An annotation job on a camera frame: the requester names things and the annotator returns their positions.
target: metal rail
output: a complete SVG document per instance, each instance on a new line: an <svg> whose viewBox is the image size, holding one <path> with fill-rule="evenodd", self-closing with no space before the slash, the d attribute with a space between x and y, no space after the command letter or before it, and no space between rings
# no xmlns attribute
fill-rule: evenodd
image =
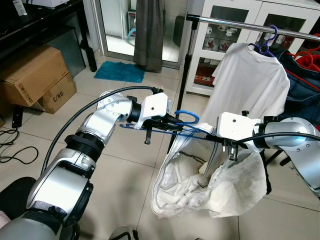
<svg viewBox="0 0 320 240"><path fill-rule="evenodd" d="M201 23L208 23L208 24L214 24L214 25L222 25L226 27L235 27L238 29L247 29L247 30L255 30L265 33L275 33L275 30L268 26L260 26L260 25L254 25L244 22L238 22L238 21L229 21L229 20L223 20L218 18L211 18L211 17L204 17L204 16L198 16L198 15L192 15L187 14L186 20L188 21L197 21ZM306 39L310 41L320 42L320 37L315 35L310 35L302 32L296 32L296 31L289 31L285 29L278 29L279 35L285 35L290 37L295 37L298 39Z"/></svg>

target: glass door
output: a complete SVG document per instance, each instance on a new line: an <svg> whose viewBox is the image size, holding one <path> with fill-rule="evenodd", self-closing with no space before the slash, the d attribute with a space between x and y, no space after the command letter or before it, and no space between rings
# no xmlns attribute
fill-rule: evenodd
<svg viewBox="0 0 320 240"><path fill-rule="evenodd" d="M94 0L103 55L133 60L137 0ZM179 67L187 0L163 0L163 66Z"/></svg>
<svg viewBox="0 0 320 240"><path fill-rule="evenodd" d="M248 9L213 6L210 17L244 23L248 12ZM238 41L241 31L234 27L208 24L202 49L225 53L231 44Z"/></svg>
<svg viewBox="0 0 320 240"><path fill-rule="evenodd" d="M262 5L257 0L206 0L201 16L253 24ZM233 43L245 42L249 30L200 22L188 74L186 91L210 95L213 75Z"/></svg>
<svg viewBox="0 0 320 240"><path fill-rule="evenodd" d="M314 9L264 2L254 24L275 25L279 29L307 34L316 23L319 15L320 11ZM272 33L251 31L247 41L261 44L273 36ZM295 54L303 41L299 38L278 35L273 41L269 42L269 46L274 49L289 50Z"/></svg>

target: blue bath mat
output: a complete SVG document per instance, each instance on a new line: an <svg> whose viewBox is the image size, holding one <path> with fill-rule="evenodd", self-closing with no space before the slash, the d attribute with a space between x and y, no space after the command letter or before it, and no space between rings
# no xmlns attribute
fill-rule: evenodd
<svg viewBox="0 0 320 240"><path fill-rule="evenodd" d="M142 83L145 71L134 64L105 61L96 72L95 79L116 80L122 82Z"/></svg>

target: pink cloth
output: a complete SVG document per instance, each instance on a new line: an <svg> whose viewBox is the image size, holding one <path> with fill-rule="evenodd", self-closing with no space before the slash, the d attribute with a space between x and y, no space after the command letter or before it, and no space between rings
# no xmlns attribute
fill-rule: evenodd
<svg viewBox="0 0 320 240"><path fill-rule="evenodd" d="M0 229L10 221L10 218L3 211L0 211Z"/></svg>

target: purple hanger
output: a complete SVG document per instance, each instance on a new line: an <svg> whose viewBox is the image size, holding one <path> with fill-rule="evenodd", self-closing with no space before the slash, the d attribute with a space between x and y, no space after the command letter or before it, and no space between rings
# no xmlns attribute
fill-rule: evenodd
<svg viewBox="0 0 320 240"><path fill-rule="evenodd" d="M274 40L278 36L278 28L275 25L270 25L269 27L274 29L274 36L273 37L269 38L266 42L264 42L260 45L257 45L255 43L249 43L249 46L254 46L255 48L257 48L261 55L275 58L275 56L269 51L268 42Z"/></svg>

